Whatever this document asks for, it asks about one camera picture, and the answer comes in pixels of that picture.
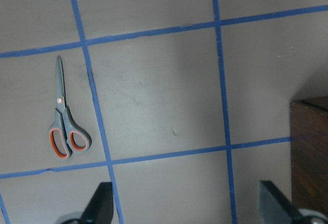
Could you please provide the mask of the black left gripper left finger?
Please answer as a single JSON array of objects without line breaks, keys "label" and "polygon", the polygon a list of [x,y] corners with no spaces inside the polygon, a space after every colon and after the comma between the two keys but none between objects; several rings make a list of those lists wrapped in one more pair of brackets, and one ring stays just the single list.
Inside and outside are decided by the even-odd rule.
[{"label": "black left gripper left finger", "polygon": [[113,186],[101,182],[79,217],[60,217],[57,223],[112,223],[114,216]]}]

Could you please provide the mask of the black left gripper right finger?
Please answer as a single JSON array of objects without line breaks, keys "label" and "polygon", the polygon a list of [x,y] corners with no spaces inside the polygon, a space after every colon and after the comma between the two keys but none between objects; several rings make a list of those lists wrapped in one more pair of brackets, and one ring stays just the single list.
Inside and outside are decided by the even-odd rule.
[{"label": "black left gripper right finger", "polygon": [[327,223],[327,217],[314,210],[299,209],[270,180],[261,180],[258,211],[264,223]]}]

